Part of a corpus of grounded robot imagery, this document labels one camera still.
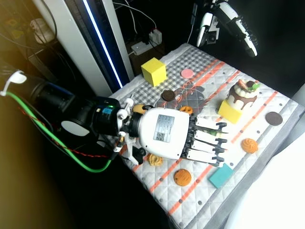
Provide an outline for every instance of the green cable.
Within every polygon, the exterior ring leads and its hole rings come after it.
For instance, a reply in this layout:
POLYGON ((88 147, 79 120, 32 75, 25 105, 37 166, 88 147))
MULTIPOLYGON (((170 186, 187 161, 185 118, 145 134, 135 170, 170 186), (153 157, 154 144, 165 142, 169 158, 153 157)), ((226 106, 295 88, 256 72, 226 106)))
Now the green cable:
POLYGON ((111 160, 108 160, 108 162, 106 163, 106 165, 103 168, 100 169, 93 169, 93 168, 89 168, 88 166, 86 166, 83 162, 81 162, 67 147, 66 145, 60 140, 58 139, 51 131, 49 131, 37 118, 36 116, 33 114, 33 112, 29 109, 29 107, 15 94, 11 93, 11 92, 6 92, 7 95, 9 95, 10 97, 12 97, 14 100, 16 100, 17 103, 19 103, 19 105, 24 109, 24 111, 31 117, 33 118, 33 121, 47 134, 49 135, 51 138, 54 139, 55 142, 57 142, 69 155, 70 157, 72 157, 74 159, 74 161, 76 161, 81 167, 83 167, 84 169, 86 169, 89 172, 92 173, 100 173, 102 171, 104 171, 109 164, 111 163, 111 160))

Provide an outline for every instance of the gray fabric border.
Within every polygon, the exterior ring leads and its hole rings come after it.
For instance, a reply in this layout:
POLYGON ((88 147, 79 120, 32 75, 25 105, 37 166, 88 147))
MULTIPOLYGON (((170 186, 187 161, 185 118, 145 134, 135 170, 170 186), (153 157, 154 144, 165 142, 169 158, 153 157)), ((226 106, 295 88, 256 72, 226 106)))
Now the gray fabric border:
MULTIPOLYGON (((289 103, 292 102, 294 101, 290 99, 286 104, 286 106, 283 107, 280 114, 282 114, 284 110, 288 107, 289 103)), ((282 127, 282 129, 277 133, 275 138, 266 147, 264 152, 260 155, 260 157, 257 159, 255 164, 245 174, 245 176, 242 178, 239 184, 233 189, 233 191, 230 193, 227 199, 221 204, 221 206, 212 216, 212 218, 204 227, 204 229, 215 229, 215 228, 219 228, 222 225, 224 220, 233 210, 234 203, 236 203, 239 200, 242 194, 244 194, 245 191, 252 185, 252 183, 259 177, 266 164, 269 162, 271 157, 280 147, 280 144, 278 144, 278 142, 283 142, 287 138, 290 131, 293 129, 294 125, 297 123, 300 116, 303 114, 304 110, 305 108, 303 106, 301 105, 297 106, 297 108, 291 114, 291 116, 289 117, 285 125, 282 127)), ((267 127, 267 129, 263 132, 263 134, 258 138, 257 141, 260 142, 261 139, 269 132, 271 128, 272 126, 267 127)), ((249 156, 248 154, 244 156, 244 158, 234 168, 234 171, 237 171, 240 168, 240 166, 248 156, 249 156)), ((197 216, 202 215, 206 211, 206 209, 209 206, 209 203, 211 203, 214 200, 214 198, 219 194, 220 191, 221 189, 218 189, 212 194, 212 196, 209 198, 209 200, 206 202, 203 208, 199 211, 197 216)), ((185 229, 189 229, 195 224, 197 216, 185 227, 185 229)))

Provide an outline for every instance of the qr code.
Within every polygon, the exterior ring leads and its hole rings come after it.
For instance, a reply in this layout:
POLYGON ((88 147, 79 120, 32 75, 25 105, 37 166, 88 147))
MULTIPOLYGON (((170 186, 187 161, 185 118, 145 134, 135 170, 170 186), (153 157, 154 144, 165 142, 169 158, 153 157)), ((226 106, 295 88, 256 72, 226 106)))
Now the qr code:
POLYGON ((156 140, 157 141, 163 141, 164 142, 164 133, 157 133, 157 137, 156 137, 156 140))

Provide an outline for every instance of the pink disc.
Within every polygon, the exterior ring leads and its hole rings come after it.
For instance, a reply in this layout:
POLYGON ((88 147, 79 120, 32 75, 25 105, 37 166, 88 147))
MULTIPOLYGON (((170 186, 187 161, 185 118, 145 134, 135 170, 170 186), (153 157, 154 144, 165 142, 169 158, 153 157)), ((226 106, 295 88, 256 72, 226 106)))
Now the pink disc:
POLYGON ((191 69, 184 69, 181 71, 181 76, 184 79, 192 78, 193 75, 194 75, 194 72, 191 69))

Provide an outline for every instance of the red wire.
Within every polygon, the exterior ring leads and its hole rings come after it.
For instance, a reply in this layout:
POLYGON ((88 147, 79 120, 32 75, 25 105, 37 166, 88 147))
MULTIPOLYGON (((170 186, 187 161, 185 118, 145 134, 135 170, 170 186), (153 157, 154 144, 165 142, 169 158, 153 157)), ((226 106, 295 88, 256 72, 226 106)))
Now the red wire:
MULTIPOLYGON (((21 109, 20 107, 18 107, 18 108, 21 110, 21 112, 22 112, 24 115, 27 115, 27 116, 30 117, 31 119, 34 119, 34 120, 40 122, 41 124, 43 124, 43 125, 45 126, 45 124, 44 124, 42 121, 40 121, 39 119, 37 119, 37 118, 35 118, 35 117, 30 116, 29 114, 27 114, 27 113, 26 113, 23 109, 21 109)), ((61 145, 59 145, 53 138, 52 138, 52 141, 54 141, 56 145, 61 146, 61 145)), ((70 148, 68 148, 68 147, 64 147, 64 146, 61 146, 61 147, 64 148, 64 149, 68 149, 68 150, 70 150, 70 151, 72 151, 72 152, 74 152, 74 153, 76 153, 76 154, 80 154, 80 155, 82 155, 82 156, 89 156, 89 157, 109 157, 109 156, 106 156, 106 155, 85 154, 85 153, 79 152, 79 151, 77 151, 77 150, 70 149, 70 148)))

